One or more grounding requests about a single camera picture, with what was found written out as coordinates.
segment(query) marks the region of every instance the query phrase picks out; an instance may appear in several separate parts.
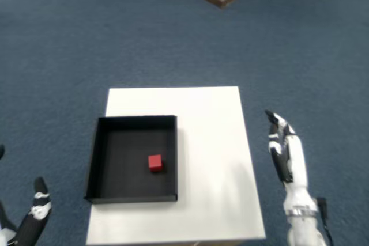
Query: black box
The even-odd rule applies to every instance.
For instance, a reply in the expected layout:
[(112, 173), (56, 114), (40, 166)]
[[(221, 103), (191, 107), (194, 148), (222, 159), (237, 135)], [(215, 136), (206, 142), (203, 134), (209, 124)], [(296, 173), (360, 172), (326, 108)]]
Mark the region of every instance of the black box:
[[(152, 173), (148, 156), (161, 154)], [(177, 201), (177, 118), (99, 118), (85, 199), (91, 203)]]

